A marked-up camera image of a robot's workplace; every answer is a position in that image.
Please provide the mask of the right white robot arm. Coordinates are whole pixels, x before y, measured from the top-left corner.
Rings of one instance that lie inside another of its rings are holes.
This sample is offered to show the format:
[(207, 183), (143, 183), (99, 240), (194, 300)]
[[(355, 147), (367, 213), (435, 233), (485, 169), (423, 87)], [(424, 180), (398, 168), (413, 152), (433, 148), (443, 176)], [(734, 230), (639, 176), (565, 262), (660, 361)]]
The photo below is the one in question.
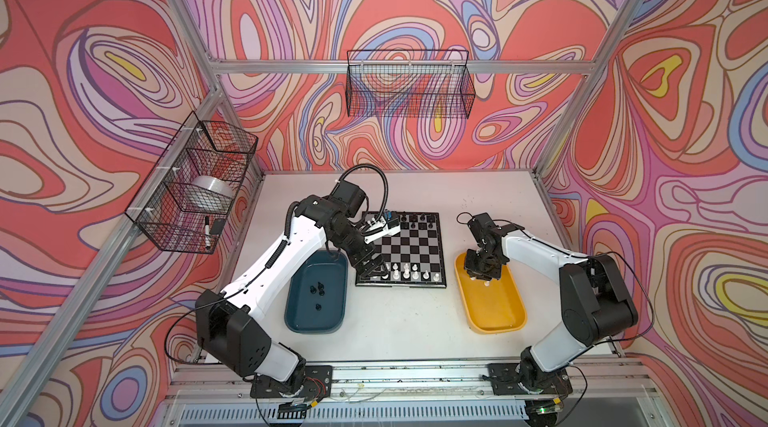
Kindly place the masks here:
[(549, 388), (571, 361), (638, 323), (635, 303), (610, 255), (587, 255), (554, 246), (516, 223), (500, 225), (487, 213), (472, 214), (467, 226), (477, 243), (466, 252), (464, 261), (470, 276), (499, 280), (502, 268), (515, 261), (559, 288), (560, 322), (521, 352), (512, 375), (523, 391), (540, 393)]

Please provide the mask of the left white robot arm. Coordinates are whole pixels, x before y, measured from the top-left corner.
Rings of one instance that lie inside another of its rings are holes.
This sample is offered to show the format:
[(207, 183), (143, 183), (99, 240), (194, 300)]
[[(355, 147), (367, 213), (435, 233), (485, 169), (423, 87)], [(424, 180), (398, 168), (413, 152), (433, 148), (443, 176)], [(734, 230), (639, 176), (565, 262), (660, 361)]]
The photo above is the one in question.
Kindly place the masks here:
[(220, 292), (205, 290), (195, 304), (198, 346), (240, 377), (266, 377), (284, 391), (299, 392), (306, 360), (272, 339), (260, 325), (279, 291), (318, 250), (332, 244), (366, 273), (382, 264), (373, 241), (353, 223), (364, 191), (346, 180), (330, 194), (310, 195), (288, 208), (282, 234)]

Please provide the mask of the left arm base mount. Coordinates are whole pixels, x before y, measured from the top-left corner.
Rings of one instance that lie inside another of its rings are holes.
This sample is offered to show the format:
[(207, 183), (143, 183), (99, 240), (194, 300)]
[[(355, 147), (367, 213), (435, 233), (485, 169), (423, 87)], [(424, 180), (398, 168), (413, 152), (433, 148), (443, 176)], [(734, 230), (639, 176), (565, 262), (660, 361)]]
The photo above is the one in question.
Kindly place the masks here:
[(287, 381), (257, 376), (252, 382), (250, 397), (254, 399), (322, 400), (332, 392), (333, 367), (330, 364), (310, 364), (300, 367)]

